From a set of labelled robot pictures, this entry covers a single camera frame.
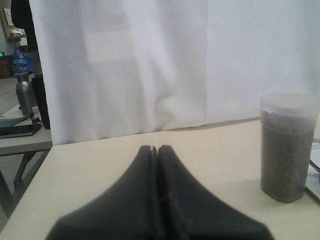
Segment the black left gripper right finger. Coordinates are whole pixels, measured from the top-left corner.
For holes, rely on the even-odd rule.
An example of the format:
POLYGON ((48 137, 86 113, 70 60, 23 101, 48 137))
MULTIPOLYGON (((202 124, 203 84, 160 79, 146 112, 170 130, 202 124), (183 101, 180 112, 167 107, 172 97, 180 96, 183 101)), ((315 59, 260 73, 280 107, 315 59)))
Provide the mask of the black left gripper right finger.
POLYGON ((232 208, 188 171, 170 145, 158 150, 157 184, 167 240, 272 240, 261 222, 232 208))

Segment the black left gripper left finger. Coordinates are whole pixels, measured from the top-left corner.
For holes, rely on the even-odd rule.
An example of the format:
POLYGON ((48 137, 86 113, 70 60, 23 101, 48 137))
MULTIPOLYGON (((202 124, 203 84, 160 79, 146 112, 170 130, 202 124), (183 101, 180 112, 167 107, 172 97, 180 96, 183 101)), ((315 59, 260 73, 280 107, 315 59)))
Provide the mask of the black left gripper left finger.
POLYGON ((143 145, 125 173, 103 194, 61 217, 48 240, 157 240, 157 150, 143 145))

